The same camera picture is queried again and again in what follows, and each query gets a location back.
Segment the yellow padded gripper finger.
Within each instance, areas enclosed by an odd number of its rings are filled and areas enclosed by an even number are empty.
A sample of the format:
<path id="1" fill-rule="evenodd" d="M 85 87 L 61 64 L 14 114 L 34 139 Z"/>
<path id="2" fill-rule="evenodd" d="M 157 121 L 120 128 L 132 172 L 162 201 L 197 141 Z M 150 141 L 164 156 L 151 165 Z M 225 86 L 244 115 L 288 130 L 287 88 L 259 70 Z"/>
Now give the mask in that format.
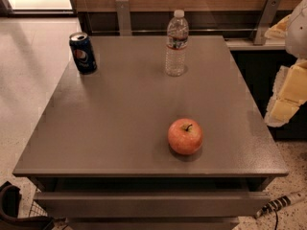
<path id="1" fill-rule="evenodd" d="M 288 21 L 290 19 L 290 15 L 288 14 L 281 20 L 279 20 L 276 24 L 271 26 L 265 32 L 266 39 L 284 39 L 287 32 Z"/>
<path id="2" fill-rule="evenodd" d="M 269 127 L 289 123 L 307 102 L 307 60 L 298 59 L 291 67 L 281 66 L 276 74 L 264 121 Z"/>

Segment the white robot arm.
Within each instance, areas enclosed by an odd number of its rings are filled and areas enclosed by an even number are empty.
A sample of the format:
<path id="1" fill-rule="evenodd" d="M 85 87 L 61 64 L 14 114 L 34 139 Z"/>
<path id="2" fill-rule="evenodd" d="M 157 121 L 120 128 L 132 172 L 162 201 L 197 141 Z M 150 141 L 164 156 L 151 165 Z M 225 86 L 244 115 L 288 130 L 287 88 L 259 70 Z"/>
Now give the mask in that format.
<path id="1" fill-rule="evenodd" d="M 286 52 L 296 58 L 291 67 L 279 68 L 266 108 L 266 125 L 282 127 L 307 102 L 307 0 L 270 27 L 265 38 L 284 39 Z"/>

